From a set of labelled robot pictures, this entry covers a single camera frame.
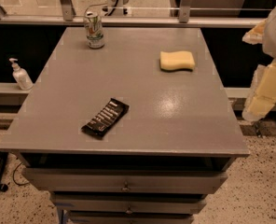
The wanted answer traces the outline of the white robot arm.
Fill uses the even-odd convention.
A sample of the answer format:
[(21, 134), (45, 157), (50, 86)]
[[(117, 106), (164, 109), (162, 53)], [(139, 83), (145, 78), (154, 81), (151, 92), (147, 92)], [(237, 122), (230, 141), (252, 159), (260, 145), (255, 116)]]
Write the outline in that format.
[(242, 111), (245, 120), (259, 121), (276, 105), (276, 7), (265, 20), (247, 32), (242, 41), (261, 44), (263, 52), (273, 58), (267, 66), (256, 68)]

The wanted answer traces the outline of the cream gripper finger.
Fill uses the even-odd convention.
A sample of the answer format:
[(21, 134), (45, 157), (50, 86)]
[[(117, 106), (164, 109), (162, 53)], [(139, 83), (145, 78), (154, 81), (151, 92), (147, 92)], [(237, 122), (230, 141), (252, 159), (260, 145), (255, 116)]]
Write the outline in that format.
[(262, 22), (257, 24), (254, 28), (252, 28), (250, 31), (248, 31), (242, 37), (242, 41), (251, 45), (262, 44), (265, 26), (266, 26), (266, 20), (263, 20)]
[(276, 59), (269, 65), (259, 65), (252, 79), (242, 117), (248, 121), (263, 119), (276, 105)]

